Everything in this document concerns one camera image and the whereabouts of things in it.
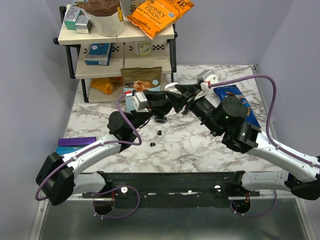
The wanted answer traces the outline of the white earbud charging case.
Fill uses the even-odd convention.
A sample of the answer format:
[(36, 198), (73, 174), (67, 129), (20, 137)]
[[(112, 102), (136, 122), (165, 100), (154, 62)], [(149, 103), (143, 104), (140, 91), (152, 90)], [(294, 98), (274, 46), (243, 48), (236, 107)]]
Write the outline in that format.
[(173, 89), (175, 89), (175, 86), (178, 85), (177, 82), (171, 82), (169, 84), (167, 84), (165, 87), (164, 87), (164, 90), (165, 91), (172, 91)]

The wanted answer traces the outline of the black marbled charging case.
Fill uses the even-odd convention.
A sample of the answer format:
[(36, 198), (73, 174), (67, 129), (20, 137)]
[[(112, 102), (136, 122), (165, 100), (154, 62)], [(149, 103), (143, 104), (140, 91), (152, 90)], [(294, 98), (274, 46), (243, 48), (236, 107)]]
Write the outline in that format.
[(165, 122), (167, 121), (167, 117), (166, 117), (166, 116), (162, 116), (162, 117), (160, 117), (160, 116), (155, 116), (155, 117), (154, 117), (154, 120), (155, 120), (155, 122), (157, 122), (157, 123), (163, 124), (163, 123), (165, 123)]

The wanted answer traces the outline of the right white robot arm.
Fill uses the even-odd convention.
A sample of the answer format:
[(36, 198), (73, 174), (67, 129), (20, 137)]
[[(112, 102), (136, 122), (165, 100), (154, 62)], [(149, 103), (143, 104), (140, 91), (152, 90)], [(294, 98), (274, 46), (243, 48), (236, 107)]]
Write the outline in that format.
[(245, 172), (230, 183), (230, 191), (241, 196), (247, 191), (281, 190), (305, 200), (320, 197), (320, 160), (291, 148), (281, 150), (281, 144), (268, 138), (266, 132), (246, 122), (247, 108), (235, 96), (225, 97), (218, 106), (206, 98), (199, 85), (175, 84), (176, 92), (165, 91), (176, 113), (192, 112), (213, 136), (221, 136), (228, 149), (264, 159), (281, 169), (278, 171)]

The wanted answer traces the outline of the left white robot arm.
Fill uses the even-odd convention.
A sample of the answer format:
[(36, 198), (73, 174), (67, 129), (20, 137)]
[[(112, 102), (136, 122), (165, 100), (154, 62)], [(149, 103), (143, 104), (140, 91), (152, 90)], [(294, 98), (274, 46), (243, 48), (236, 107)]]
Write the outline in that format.
[(127, 91), (118, 99), (123, 98), (131, 99), (134, 109), (124, 112), (119, 106), (112, 112), (106, 135), (74, 152), (63, 155), (53, 152), (47, 156), (35, 179), (37, 201), (49, 200), (56, 206), (76, 194), (96, 193), (101, 198), (110, 194), (111, 185), (101, 173), (84, 171), (130, 146), (140, 146), (142, 138), (138, 129), (153, 116), (164, 117), (173, 107), (166, 91)]

